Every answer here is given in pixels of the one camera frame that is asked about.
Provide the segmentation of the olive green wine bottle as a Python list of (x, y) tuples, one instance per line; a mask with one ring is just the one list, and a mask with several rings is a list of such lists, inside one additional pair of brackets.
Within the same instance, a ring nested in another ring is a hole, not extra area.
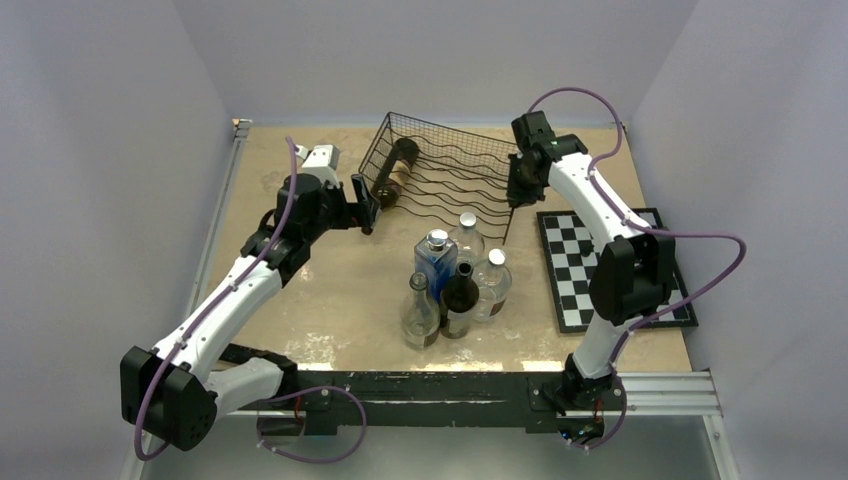
[(418, 144), (409, 138), (393, 143), (371, 189), (383, 211), (397, 204), (419, 154)]

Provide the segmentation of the black wire wine rack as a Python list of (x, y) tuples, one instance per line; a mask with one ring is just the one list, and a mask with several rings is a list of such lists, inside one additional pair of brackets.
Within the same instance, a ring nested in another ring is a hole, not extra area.
[(487, 243), (503, 244), (514, 212), (506, 196), (514, 144), (389, 112), (358, 170), (370, 193), (393, 143), (401, 138), (415, 141), (420, 154), (397, 204), (385, 211), (448, 229), (461, 213), (471, 212)]

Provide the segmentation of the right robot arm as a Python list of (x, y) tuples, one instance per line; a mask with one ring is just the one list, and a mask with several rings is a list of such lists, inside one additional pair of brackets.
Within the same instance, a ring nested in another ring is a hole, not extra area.
[(513, 120), (518, 151), (509, 157), (511, 207), (543, 200), (552, 188), (573, 207), (600, 256), (589, 280), (593, 316), (548, 399), (588, 409), (612, 390), (616, 362), (636, 324), (657, 313), (672, 291), (675, 242), (657, 236), (609, 186), (575, 135), (558, 136), (541, 111)]

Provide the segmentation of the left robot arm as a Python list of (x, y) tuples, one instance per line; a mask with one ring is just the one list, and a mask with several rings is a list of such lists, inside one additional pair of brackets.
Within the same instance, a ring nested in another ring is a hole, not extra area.
[(253, 353), (224, 371), (215, 365), (232, 352), (246, 322), (306, 264), (325, 232), (372, 232), (379, 203), (363, 175), (352, 175), (351, 185), (353, 202), (342, 183), (315, 173), (286, 178), (276, 207), (261, 217), (213, 293), (155, 346), (133, 347), (123, 356), (121, 414), (137, 436), (149, 433), (188, 451), (229, 413), (258, 402), (275, 409), (295, 402), (298, 367), (281, 354)]

